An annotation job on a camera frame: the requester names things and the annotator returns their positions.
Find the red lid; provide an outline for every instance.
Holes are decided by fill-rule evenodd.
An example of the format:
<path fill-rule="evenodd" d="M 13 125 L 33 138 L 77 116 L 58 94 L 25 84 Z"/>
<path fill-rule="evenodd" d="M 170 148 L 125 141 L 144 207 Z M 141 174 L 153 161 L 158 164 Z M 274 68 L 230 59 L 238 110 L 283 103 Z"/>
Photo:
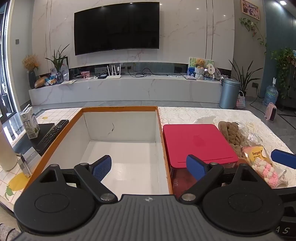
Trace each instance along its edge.
<path fill-rule="evenodd" d="M 173 168 L 186 168 L 192 154 L 205 163 L 235 163 L 238 156 L 213 124 L 164 125 L 163 136 Z"/>

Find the blue-gray trash bin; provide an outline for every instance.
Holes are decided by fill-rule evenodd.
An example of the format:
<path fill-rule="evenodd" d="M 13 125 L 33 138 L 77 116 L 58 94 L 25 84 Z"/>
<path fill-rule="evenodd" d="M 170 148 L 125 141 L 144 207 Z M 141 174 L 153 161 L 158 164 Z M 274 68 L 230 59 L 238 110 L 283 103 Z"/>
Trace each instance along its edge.
<path fill-rule="evenodd" d="M 228 78 L 223 79 L 223 82 L 219 106 L 222 109 L 234 109 L 239 95 L 240 82 Z"/>

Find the lemon print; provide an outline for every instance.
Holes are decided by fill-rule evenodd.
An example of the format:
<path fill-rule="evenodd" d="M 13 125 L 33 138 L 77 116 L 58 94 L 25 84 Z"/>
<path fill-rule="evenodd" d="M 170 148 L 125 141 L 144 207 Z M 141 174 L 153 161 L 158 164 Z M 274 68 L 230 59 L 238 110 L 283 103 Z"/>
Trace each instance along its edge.
<path fill-rule="evenodd" d="M 5 198 L 9 201 L 7 196 L 14 195 L 12 191 L 19 191 L 25 188 L 26 184 L 28 183 L 28 178 L 25 176 L 24 173 L 17 174 L 14 178 L 10 180 L 8 186 L 6 187 L 6 192 L 4 194 Z"/>

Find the open box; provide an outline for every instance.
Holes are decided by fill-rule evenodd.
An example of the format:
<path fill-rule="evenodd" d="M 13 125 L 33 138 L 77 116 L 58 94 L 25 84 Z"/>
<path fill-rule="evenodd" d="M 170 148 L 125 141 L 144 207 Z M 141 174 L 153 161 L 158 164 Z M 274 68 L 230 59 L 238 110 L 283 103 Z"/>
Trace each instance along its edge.
<path fill-rule="evenodd" d="M 61 169 L 104 155 L 112 168 L 102 183 L 118 199 L 122 194 L 172 194 L 157 107 L 81 109 L 41 158 L 28 185 L 50 164 Z"/>

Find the milk carton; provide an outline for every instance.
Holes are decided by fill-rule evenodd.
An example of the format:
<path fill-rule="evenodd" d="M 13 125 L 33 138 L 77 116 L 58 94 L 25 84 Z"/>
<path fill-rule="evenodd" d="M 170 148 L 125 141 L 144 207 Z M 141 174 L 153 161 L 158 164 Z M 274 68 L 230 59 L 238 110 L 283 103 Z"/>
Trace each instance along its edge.
<path fill-rule="evenodd" d="M 40 131 L 33 107 L 25 108 L 20 115 L 29 139 L 36 138 Z"/>

